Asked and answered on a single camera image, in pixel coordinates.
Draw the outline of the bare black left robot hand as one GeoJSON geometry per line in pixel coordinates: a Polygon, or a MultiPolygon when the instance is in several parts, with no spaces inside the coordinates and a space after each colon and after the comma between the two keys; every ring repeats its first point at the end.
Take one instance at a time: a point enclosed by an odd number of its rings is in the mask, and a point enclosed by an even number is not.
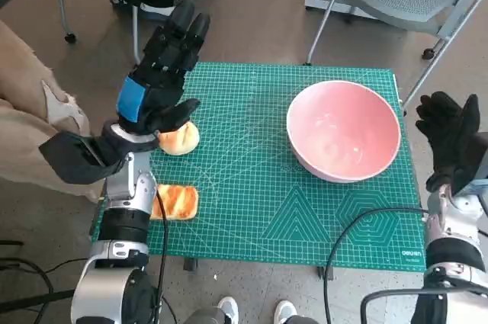
{"type": "Polygon", "coordinates": [[[189,0],[179,2],[158,26],[144,56],[124,80],[118,95],[118,123],[128,133],[167,133],[186,124],[200,105],[196,98],[181,100],[185,75],[197,64],[210,26],[210,16],[194,15],[189,0]]]}

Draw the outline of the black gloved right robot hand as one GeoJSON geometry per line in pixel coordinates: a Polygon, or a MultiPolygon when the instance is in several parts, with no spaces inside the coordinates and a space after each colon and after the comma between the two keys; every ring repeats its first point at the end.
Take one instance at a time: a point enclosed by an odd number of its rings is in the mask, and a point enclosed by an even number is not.
{"type": "Polygon", "coordinates": [[[477,95],[460,106],[443,91],[420,97],[417,129],[427,138],[433,154],[433,173],[425,183],[434,193],[444,184],[457,193],[474,178],[477,167],[468,160],[468,146],[480,127],[477,95]]]}

